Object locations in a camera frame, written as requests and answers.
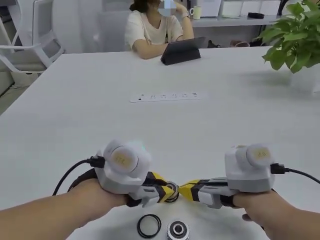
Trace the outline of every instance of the dark hair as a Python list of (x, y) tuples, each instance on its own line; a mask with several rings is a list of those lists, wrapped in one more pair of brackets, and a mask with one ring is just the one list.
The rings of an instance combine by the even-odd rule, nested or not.
[(160, 0), (134, 0), (130, 6), (131, 11), (139, 11), (140, 13), (146, 13), (148, 11), (148, 4), (155, 4)]

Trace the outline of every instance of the person's left hand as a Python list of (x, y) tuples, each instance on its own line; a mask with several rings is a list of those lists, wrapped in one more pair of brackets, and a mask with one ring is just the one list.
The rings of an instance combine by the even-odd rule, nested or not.
[(114, 207), (126, 204), (124, 195), (103, 190), (97, 179), (81, 182), (67, 194), (81, 205), (87, 223), (103, 217)]
[(176, 5), (176, 11), (179, 13), (179, 14), (184, 14), (184, 13), (186, 13), (188, 10), (187, 10), (187, 8), (185, 7), (185, 6), (183, 6), (181, 3), (179, 3), (179, 2), (174, 2), (175, 3), (175, 5)]

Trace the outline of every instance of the white mug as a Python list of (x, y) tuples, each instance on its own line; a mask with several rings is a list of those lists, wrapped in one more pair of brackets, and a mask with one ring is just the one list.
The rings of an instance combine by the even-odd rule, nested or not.
[(193, 8), (191, 8), (190, 15), (193, 17), (193, 19), (199, 20), (202, 15), (201, 6), (194, 6)]

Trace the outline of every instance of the hand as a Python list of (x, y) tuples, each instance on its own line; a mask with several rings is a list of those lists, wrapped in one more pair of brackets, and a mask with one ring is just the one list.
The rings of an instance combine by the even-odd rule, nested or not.
[(187, 10), (187, 8), (185, 7), (185, 6), (183, 6), (181, 3), (179, 3), (179, 2), (174, 2), (175, 3), (175, 5), (176, 5), (176, 11), (179, 13), (179, 14), (184, 14), (184, 13), (186, 13), (188, 10)]
[(244, 208), (247, 214), (242, 218), (264, 227), (271, 239), (279, 228), (287, 225), (297, 210), (274, 191), (260, 194), (240, 193), (234, 196), (233, 204)]
[(80, 183), (68, 194), (81, 204), (86, 215), (86, 223), (103, 217), (114, 207), (126, 204), (124, 195), (112, 194), (103, 190), (97, 179)]

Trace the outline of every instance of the chair backrest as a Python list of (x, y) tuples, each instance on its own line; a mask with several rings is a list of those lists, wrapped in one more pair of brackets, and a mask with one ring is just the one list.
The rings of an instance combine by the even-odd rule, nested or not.
[(129, 10), (132, 3), (133, 0), (102, 0), (102, 11), (113, 12)]
[(59, 44), (52, 25), (54, 0), (35, 0), (33, 2), (33, 45), (41, 45), (50, 61), (54, 62), (65, 50)]
[(129, 14), (126, 10), (104, 11), (98, 14), (100, 38), (103, 52), (125, 52), (125, 30)]

